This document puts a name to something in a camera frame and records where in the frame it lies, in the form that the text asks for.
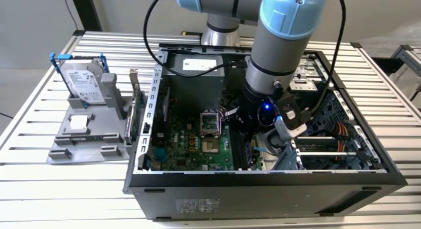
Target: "aluminum workbench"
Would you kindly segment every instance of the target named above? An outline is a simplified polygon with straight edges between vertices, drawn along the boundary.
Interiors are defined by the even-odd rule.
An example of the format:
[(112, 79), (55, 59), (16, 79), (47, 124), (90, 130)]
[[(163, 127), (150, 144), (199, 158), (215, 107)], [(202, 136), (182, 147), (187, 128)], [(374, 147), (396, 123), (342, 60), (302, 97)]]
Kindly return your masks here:
[[(159, 43), (199, 44), (198, 36), (150, 36)], [(250, 47), (245, 38), (242, 46)], [(312, 42), (329, 60), (334, 43)], [(86, 32), (62, 51), (98, 56), (104, 52), (118, 88), (131, 95), (130, 68), (149, 91), (154, 61), (142, 36)], [(127, 161), (86, 165), (46, 165), (60, 122), (68, 108), (68, 91), (50, 68), (0, 137), (0, 228), (421, 228), (421, 114), (362, 48), (341, 45), (337, 72), (358, 108), (409, 185), (346, 217), (151, 222), (132, 196), (122, 192)]]

